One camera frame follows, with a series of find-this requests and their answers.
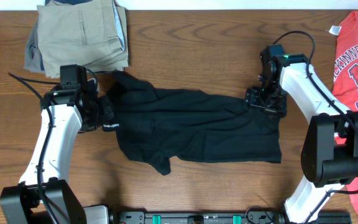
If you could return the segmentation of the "black t-shirt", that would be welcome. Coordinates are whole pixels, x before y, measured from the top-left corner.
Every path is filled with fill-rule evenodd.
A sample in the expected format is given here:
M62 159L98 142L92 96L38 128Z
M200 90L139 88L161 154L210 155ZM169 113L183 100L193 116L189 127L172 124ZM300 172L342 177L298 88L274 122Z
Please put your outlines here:
M106 95L114 119L104 131L132 161L171 172L170 158L191 162L280 163L277 116L246 108L244 100L200 90L156 88L126 72L114 72Z

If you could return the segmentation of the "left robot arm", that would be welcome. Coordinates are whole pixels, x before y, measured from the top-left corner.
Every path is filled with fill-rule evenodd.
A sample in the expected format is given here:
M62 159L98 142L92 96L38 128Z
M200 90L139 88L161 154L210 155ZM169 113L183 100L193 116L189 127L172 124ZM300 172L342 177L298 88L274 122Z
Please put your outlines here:
M81 90L50 91L42 102L42 126L30 163L0 205L8 223L109 223L105 205L83 207L68 185L78 133L114 116L107 96Z

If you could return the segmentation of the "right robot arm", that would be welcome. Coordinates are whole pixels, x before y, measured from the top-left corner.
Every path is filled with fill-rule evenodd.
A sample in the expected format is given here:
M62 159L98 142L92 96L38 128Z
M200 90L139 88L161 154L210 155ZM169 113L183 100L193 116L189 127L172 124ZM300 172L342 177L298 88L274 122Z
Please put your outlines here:
M310 223L334 194L358 194L358 112L326 88L305 55L263 53L260 60L262 86L247 91L246 105L284 117L291 96L308 122L303 177L279 222Z

